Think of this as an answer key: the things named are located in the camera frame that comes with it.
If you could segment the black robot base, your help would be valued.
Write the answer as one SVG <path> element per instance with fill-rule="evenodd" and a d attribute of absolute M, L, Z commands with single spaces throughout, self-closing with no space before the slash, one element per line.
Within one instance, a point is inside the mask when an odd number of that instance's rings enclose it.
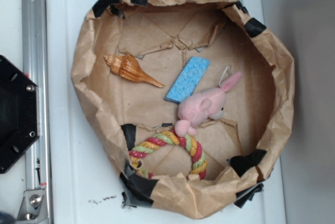
<path fill-rule="evenodd" d="M 1 174 L 38 139 L 38 86 L 1 56 Z"/>

